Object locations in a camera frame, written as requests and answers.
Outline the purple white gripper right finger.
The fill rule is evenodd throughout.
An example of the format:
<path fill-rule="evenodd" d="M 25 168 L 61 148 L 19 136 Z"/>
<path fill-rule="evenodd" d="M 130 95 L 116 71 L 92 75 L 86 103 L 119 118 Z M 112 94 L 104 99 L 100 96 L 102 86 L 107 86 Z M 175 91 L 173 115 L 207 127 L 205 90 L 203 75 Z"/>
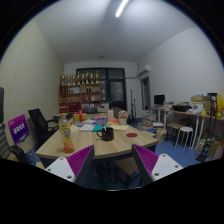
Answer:
<path fill-rule="evenodd" d="M 182 166 L 168 154 L 156 153 L 136 144 L 132 155 L 140 173 L 140 185 L 145 186 L 182 169 Z"/>

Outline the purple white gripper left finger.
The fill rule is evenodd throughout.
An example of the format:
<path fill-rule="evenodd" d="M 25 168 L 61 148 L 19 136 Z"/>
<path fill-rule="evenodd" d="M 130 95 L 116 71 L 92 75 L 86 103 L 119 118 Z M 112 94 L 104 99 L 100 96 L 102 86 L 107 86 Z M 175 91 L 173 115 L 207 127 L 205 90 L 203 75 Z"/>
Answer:
<path fill-rule="evenodd" d="M 83 186 L 94 156 L 94 146 L 90 145 L 69 157 L 59 157 L 46 168 L 46 171 Z"/>

